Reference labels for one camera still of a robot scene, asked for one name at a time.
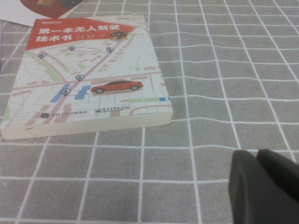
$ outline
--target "road illustration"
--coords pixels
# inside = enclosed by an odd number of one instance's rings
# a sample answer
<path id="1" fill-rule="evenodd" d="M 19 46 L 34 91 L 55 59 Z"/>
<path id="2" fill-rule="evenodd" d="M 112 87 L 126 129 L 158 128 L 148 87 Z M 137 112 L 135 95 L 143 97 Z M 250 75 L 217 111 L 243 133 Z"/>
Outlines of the road illustration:
<path id="1" fill-rule="evenodd" d="M 2 125 L 170 112 L 170 98 L 144 27 L 126 39 L 78 40 L 26 50 Z M 117 81 L 138 84 L 92 91 Z"/>

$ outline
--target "black object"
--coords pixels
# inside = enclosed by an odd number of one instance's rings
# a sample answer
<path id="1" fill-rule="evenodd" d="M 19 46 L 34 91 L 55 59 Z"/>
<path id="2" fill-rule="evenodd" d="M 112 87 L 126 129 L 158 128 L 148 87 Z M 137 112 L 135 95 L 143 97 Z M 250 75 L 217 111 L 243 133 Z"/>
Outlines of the black object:
<path id="1" fill-rule="evenodd" d="M 257 159 L 236 150 L 228 186 L 234 224 L 299 224 L 298 167 L 269 150 Z"/>
<path id="2" fill-rule="evenodd" d="M 59 2 L 61 2 L 62 8 L 74 8 L 75 6 L 83 2 L 83 0 L 59 0 Z"/>

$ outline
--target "white grid line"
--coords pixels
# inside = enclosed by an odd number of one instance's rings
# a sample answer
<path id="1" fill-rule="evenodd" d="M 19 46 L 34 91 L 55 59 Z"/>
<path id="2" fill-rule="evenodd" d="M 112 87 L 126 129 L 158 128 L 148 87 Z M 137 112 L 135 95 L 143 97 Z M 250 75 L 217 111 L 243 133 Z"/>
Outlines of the white grid line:
<path id="1" fill-rule="evenodd" d="M 125 9 L 126 0 L 123 0 L 122 9 L 121 9 L 121 15 L 123 16 L 124 9 Z"/>
<path id="2" fill-rule="evenodd" d="M 27 187 L 27 190 L 26 190 L 26 193 L 25 193 L 25 196 L 23 198 L 23 201 L 22 201 L 22 204 L 20 206 L 20 209 L 19 209 L 19 212 L 18 212 L 18 215 L 17 215 L 17 218 L 15 220 L 15 224 L 18 224 L 20 222 L 20 218 L 22 217 L 22 214 L 23 214 L 23 211 L 24 211 L 24 208 L 25 208 L 25 205 L 26 205 L 26 202 L 28 200 L 28 197 L 29 197 L 29 194 L 31 192 L 31 189 L 32 189 L 32 186 L 33 186 L 33 182 L 34 182 L 34 179 L 37 175 L 37 172 L 38 172 L 38 169 L 40 168 L 41 164 L 42 164 L 42 160 L 43 160 L 43 156 L 46 152 L 46 148 L 47 148 L 47 144 L 50 140 L 50 137 L 47 138 L 47 140 L 45 141 L 44 145 L 43 145 L 43 149 L 41 150 L 41 154 L 40 154 L 40 157 L 38 159 L 38 162 L 36 164 L 36 168 L 34 170 L 34 173 L 32 175 L 32 177 L 30 178 L 30 182 L 29 182 L 29 185 Z"/>
<path id="3" fill-rule="evenodd" d="M 141 161 L 140 161 L 140 176 L 139 176 L 139 191 L 138 191 L 138 212 L 137 222 L 142 221 L 142 191 L 143 191 L 143 168 L 144 168 L 144 145 L 145 145 L 145 128 L 142 128 L 142 143 L 141 143 Z"/>
<path id="4" fill-rule="evenodd" d="M 85 2 L 84 5 L 87 4 L 96 4 L 96 2 Z M 109 3 L 101 3 L 101 5 L 120 5 L 122 3 L 119 2 L 109 2 Z M 136 4 L 136 3 L 127 3 L 128 5 L 137 5 L 137 6 L 147 6 L 148 3 L 144 4 Z M 173 4 L 163 4 L 163 3 L 151 3 L 152 5 L 164 5 L 164 6 L 173 6 Z M 189 4 L 177 4 L 177 6 L 199 6 L 199 5 L 189 5 Z M 210 5 L 210 4 L 204 4 L 202 6 L 225 6 L 225 5 Z M 229 7 L 250 7 L 250 5 L 228 5 Z M 275 6 L 254 6 L 254 7 L 275 7 Z M 299 6 L 281 6 L 282 8 L 298 8 Z"/>
<path id="5" fill-rule="evenodd" d="M 225 1 L 225 0 L 223 0 L 223 1 L 224 1 L 224 3 L 226 4 L 226 7 L 227 7 L 228 12 L 230 12 L 230 9 L 229 9 L 229 7 L 227 6 L 226 1 Z M 259 81 L 259 83 L 260 83 L 260 86 L 262 87 L 262 90 L 263 90 L 263 92 L 264 92 L 264 95 L 265 95 L 266 98 L 267 98 L 268 104 L 269 104 L 269 106 L 270 106 L 270 108 L 271 108 L 271 111 L 272 111 L 272 113 L 273 113 L 273 116 L 274 116 L 274 118 L 275 118 L 275 121 L 277 122 L 277 126 L 278 126 L 279 131 L 280 131 L 280 133 L 281 133 L 281 135 L 282 135 L 282 138 L 283 138 L 283 140 L 284 140 L 284 142 L 285 142 L 285 145 L 286 145 L 287 149 L 290 151 L 290 153 L 291 153 L 291 157 L 292 157 L 293 161 L 296 161 L 295 156 L 294 156 L 294 154 L 293 154 L 292 151 L 291 151 L 290 145 L 289 145 L 289 143 L 288 143 L 288 141 L 287 141 L 287 139 L 286 139 L 286 137 L 285 137 L 285 133 L 284 133 L 284 131 L 283 131 L 281 125 L 279 124 L 279 120 L 278 120 L 277 114 L 276 114 L 276 112 L 274 111 L 274 108 L 273 108 L 273 106 L 272 106 L 271 101 L 270 101 L 269 98 L 268 98 L 268 95 L 267 95 L 267 92 L 266 92 L 266 90 L 265 90 L 265 88 L 264 88 L 264 86 L 263 86 L 263 83 L 262 83 L 262 81 L 261 81 L 260 78 L 259 78 L 259 75 L 258 75 L 258 72 L 257 72 L 257 70 L 256 70 L 256 68 L 255 68 L 255 65 L 252 63 L 252 60 L 251 60 L 251 57 L 250 57 L 250 55 L 249 55 L 249 53 L 248 53 L 248 51 L 247 51 L 245 42 L 244 42 L 243 38 L 240 36 L 239 29 L 238 29 L 238 27 L 237 27 L 236 24 L 235 24 L 235 20 L 234 20 L 233 16 L 231 16 L 231 19 L 232 19 L 232 21 L 233 21 L 233 23 L 234 23 L 234 25 L 235 25 L 235 29 L 236 29 L 236 31 L 237 31 L 237 33 L 238 33 L 238 35 L 239 35 L 239 38 L 240 38 L 240 40 L 241 40 L 241 42 L 242 42 L 242 44 L 243 44 L 243 46 L 244 46 L 246 55 L 247 55 L 249 61 L 251 62 L 251 65 L 252 65 L 252 68 L 253 68 L 253 70 L 254 70 L 254 72 L 255 72 L 255 74 L 256 74 L 256 77 L 259 79 L 258 81 Z"/>
<path id="6" fill-rule="evenodd" d="M 275 42 L 274 39 L 272 38 L 270 32 L 268 31 L 268 29 L 267 29 L 266 26 L 264 25 L 264 23 L 263 23 L 261 17 L 259 16 L 259 14 L 257 13 L 256 9 L 254 8 L 253 4 L 251 3 L 251 0 L 248 0 L 248 1 L 249 1 L 250 5 L 252 6 L 253 10 L 255 11 L 256 15 L 258 16 L 258 18 L 259 18 L 261 24 L 263 25 L 263 27 L 264 27 L 264 29 L 266 30 L 267 34 L 269 35 L 270 39 L 272 40 L 272 42 L 274 43 L 275 47 L 277 48 L 277 51 L 279 52 L 280 56 L 282 57 L 284 63 L 287 65 L 287 67 L 288 67 L 289 71 L 291 72 L 291 74 L 293 75 L 294 79 L 295 79 L 295 80 L 297 81 L 297 83 L 299 84 L 299 80 L 297 79 L 297 77 L 296 77 L 295 73 L 293 72 L 292 68 L 290 67 L 289 63 L 287 62 L 287 60 L 285 59 L 285 57 L 284 57 L 283 54 L 281 53 L 279 47 L 277 46 L 276 42 Z M 274 117 L 275 117 L 275 120 L 278 122 L 278 118 L 277 118 L 277 115 L 276 115 L 275 111 L 274 111 L 273 115 L 274 115 Z M 294 154 L 292 153 L 291 147 L 290 147 L 290 145 L 289 145 L 289 143 L 288 143 L 288 141 L 287 141 L 287 139 L 286 139 L 286 137 L 285 137 L 285 133 L 284 133 L 284 131 L 283 131 L 283 129 L 282 129 L 282 127 L 281 127 L 281 125 L 280 125 L 279 123 L 278 123 L 278 127 L 279 127 L 280 132 L 281 132 L 281 134 L 282 134 L 282 137 L 283 137 L 283 139 L 284 139 L 284 141 L 285 141 L 285 144 L 286 144 L 288 150 L 290 151 L 290 154 L 291 154 L 291 157 L 292 157 L 293 161 L 296 162 L 296 158 L 295 158 Z"/>
<path id="7" fill-rule="evenodd" d="M 80 12 L 80 11 L 76 11 L 76 12 L 74 12 L 74 13 L 91 13 L 91 12 Z M 102 11 L 102 12 L 97 12 L 97 13 L 118 13 L 118 11 L 112 11 L 112 12 L 110 12 L 110 11 L 108 11 L 108 12 L 104 12 L 104 11 Z M 124 13 L 133 13 L 133 14 L 146 14 L 147 12 L 130 12 L 130 11 L 124 11 Z M 162 14 L 162 15 L 174 15 L 174 13 L 151 13 L 151 14 Z M 202 14 L 200 14 L 200 13 L 177 13 L 178 15 L 202 15 Z M 205 15 L 229 15 L 229 14 L 225 14 L 225 13 L 223 13 L 223 14 L 217 14 L 217 13 L 206 13 Z M 256 16 L 255 14 L 232 14 L 232 15 L 241 15 L 241 16 Z M 283 16 L 283 15 L 279 15 L 279 14 L 271 14 L 271 15 L 269 15 L 269 14 L 261 14 L 260 16 L 278 16 L 278 17 L 280 17 L 280 16 Z M 290 16 L 290 17 L 299 17 L 299 15 L 286 15 L 286 16 Z"/>
<path id="8" fill-rule="evenodd" d="M 80 224 L 81 219 L 82 219 L 82 213 L 83 213 L 85 198 L 86 198 L 86 194 L 87 194 L 88 183 L 89 183 L 89 180 L 90 180 L 90 173 L 91 173 L 92 168 L 93 168 L 93 160 L 94 160 L 94 155 L 95 155 L 95 151 L 96 151 L 96 148 L 97 148 L 98 138 L 99 138 L 99 132 L 96 133 L 95 138 L 94 138 L 93 150 L 92 150 L 92 154 L 90 156 L 89 167 L 88 167 L 88 171 L 87 171 L 87 174 L 86 174 L 86 180 L 85 180 L 85 183 L 84 183 L 82 198 L 81 198 L 78 217 L 77 217 L 77 221 L 76 221 L 77 224 Z"/>
<path id="9" fill-rule="evenodd" d="M 11 55 L 9 56 L 8 60 L 4 63 L 4 65 L 2 66 L 1 70 L 4 70 L 4 68 L 6 67 L 7 63 L 9 62 L 10 58 L 14 55 L 14 53 L 17 51 L 17 49 L 19 48 L 20 44 L 23 42 L 23 40 L 25 39 L 25 37 L 30 33 L 31 28 L 26 32 L 26 34 L 21 38 L 20 42 L 18 43 L 18 45 L 16 46 L 16 48 L 14 49 L 14 51 L 11 53 Z"/>
<path id="10" fill-rule="evenodd" d="M 255 11 L 257 17 L 259 18 L 262 26 L 264 27 L 265 31 L 267 32 L 267 34 L 269 35 L 269 38 L 272 40 L 273 44 L 276 47 L 276 50 L 279 52 L 281 58 L 283 59 L 284 63 L 286 64 L 286 66 L 288 67 L 289 71 L 291 72 L 291 74 L 293 75 L 294 79 L 297 81 L 297 83 L 299 84 L 299 80 L 296 77 L 295 73 L 293 72 L 292 68 L 290 67 L 289 63 L 287 62 L 287 60 L 285 59 L 284 55 L 281 53 L 280 48 L 278 47 L 278 45 L 276 44 L 276 42 L 274 41 L 273 37 L 271 36 L 270 32 L 268 31 L 268 29 L 266 28 L 265 24 L 263 23 L 261 17 L 259 16 L 259 14 L 257 13 L 256 9 L 253 7 L 253 10 Z"/>
<path id="11" fill-rule="evenodd" d="M 0 221 L 12 222 L 15 218 L 0 217 Z M 65 219 L 31 219 L 31 218 L 22 218 L 22 222 L 27 223 L 56 223 L 56 224 L 73 224 L 75 220 L 65 220 Z M 103 221 L 103 220 L 82 220 L 81 224 L 188 224 L 188 223 L 155 223 L 155 222 L 127 222 L 127 221 Z"/>
<path id="12" fill-rule="evenodd" d="M 258 151 L 257 149 L 248 149 L 249 151 Z M 286 152 L 287 150 L 275 150 L 275 152 Z M 30 176 L 0 176 L 0 180 L 31 180 Z M 176 183 L 176 184 L 205 184 L 205 183 L 220 183 L 228 182 L 228 179 L 215 179 L 215 180 L 204 180 L 204 181 L 178 181 L 178 180 L 140 180 L 140 179 L 120 179 L 120 178 L 76 178 L 76 177 L 35 177 L 34 181 L 86 181 L 89 182 L 133 182 L 133 183 Z"/>
<path id="13" fill-rule="evenodd" d="M 199 4 L 200 4 L 200 9 L 203 13 L 204 22 L 206 24 L 206 16 L 204 14 L 204 10 L 203 10 L 203 7 L 201 5 L 201 0 L 199 0 Z M 215 50 L 215 47 L 214 47 L 214 44 L 213 44 L 213 40 L 210 36 L 210 32 L 209 32 L 207 24 L 206 24 L 206 32 L 208 34 L 208 37 L 209 37 L 211 45 L 212 45 L 212 49 L 213 49 L 213 53 L 214 53 L 214 57 L 215 57 L 215 61 L 216 61 L 216 66 L 217 66 L 217 71 L 218 71 L 218 75 L 219 75 L 219 81 L 220 81 L 220 84 L 221 84 L 225 104 L 226 104 L 226 107 L 227 107 L 227 110 L 228 110 L 229 120 L 231 122 L 231 126 L 232 126 L 232 129 L 233 129 L 233 132 L 234 132 L 235 141 L 237 143 L 238 148 L 241 149 L 241 144 L 240 144 L 240 141 L 239 141 L 239 138 L 238 138 L 237 130 L 235 128 L 233 115 L 231 113 L 231 110 L 230 110 L 230 107 L 229 107 L 229 104 L 228 104 L 228 99 L 227 99 L 227 96 L 226 96 L 226 92 L 225 92 L 225 88 L 224 88 L 224 84 L 223 84 L 223 80 L 222 80 L 222 74 L 221 74 L 221 70 L 220 70 L 220 66 L 219 66 L 219 62 L 218 62 L 218 57 L 217 57 L 216 50 Z"/>
<path id="14" fill-rule="evenodd" d="M 185 71 L 184 71 L 183 56 L 182 56 L 182 49 L 181 49 L 181 37 L 180 37 L 180 32 L 179 32 L 176 0 L 173 0 L 173 3 L 174 3 L 177 31 L 178 31 L 179 56 L 180 56 L 180 63 L 181 63 L 181 72 L 182 72 L 182 76 L 183 76 L 182 79 L 183 79 L 183 89 L 184 89 L 184 96 L 185 96 L 186 116 L 187 116 L 187 119 L 189 119 L 190 118 L 190 116 L 189 116 L 189 106 L 188 106 L 188 99 L 187 99 L 187 89 L 186 89 Z M 188 127 L 188 137 L 189 137 L 189 145 L 190 145 L 190 156 L 191 156 L 191 163 L 192 163 L 192 175 L 193 175 L 193 180 L 196 182 L 197 181 L 197 175 L 196 175 L 196 167 L 195 167 L 195 158 L 194 158 L 194 149 L 193 149 L 193 140 L 192 140 L 192 131 L 191 131 L 190 120 L 187 120 L 187 127 Z M 195 202 L 196 202 L 198 224 L 202 224 L 202 216 L 201 216 L 201 209 L 200 209 L 200 197 L 199 197 L 199 189 L 198 189 L 197 184 L 194 184 L 194 192 L 195 192 Z"/>
<path id="15" fill-rule="evenodd" d="M 2 24 L 2 29 L 5 27 L 5 25 L 7 24 L 7 21 L 5 21 L 3 24 Z"/>
<path id="16" fill-rule="evenodd" d="M 98 9 L 99 9 L 100 2 L 101 2 L 101 0 L 98 1 L 98 4 L 97 4 L 97 6 L 96 6 L 96 8 L 95 8 L 95 11 L 94 11 L 94 13 L 93 13 L 93 17 L 95 17 L 95 15 L 96 15 L 96 13 L 97 13 L 97 11 L 98 11 Z"/>

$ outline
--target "map illustration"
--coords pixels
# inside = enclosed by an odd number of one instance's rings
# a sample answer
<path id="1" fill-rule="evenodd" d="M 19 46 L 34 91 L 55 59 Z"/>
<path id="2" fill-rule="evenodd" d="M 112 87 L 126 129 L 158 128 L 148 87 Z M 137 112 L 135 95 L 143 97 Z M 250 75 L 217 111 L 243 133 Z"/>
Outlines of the map illustration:
<path id="1" fill-rule="evenodd" d="M 172 111 L 143 16 L 71 20 L 34 27 L 1 129 Z"/>

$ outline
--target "white paper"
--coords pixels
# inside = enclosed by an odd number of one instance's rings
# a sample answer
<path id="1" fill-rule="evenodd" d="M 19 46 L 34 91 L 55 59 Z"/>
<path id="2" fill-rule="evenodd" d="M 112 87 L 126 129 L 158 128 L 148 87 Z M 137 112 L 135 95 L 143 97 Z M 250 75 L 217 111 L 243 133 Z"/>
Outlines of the white paper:
<path id="1" fill-rule="evenodd" d="M 75 10 L 80 5 L 81 3 L 70 9 L 70 11 Z M 0 0 L 0 20 L 7 20 L 32 27 L 36 19 L 49 19 L 49 17 L 31 11 L 20 0 Z"/>

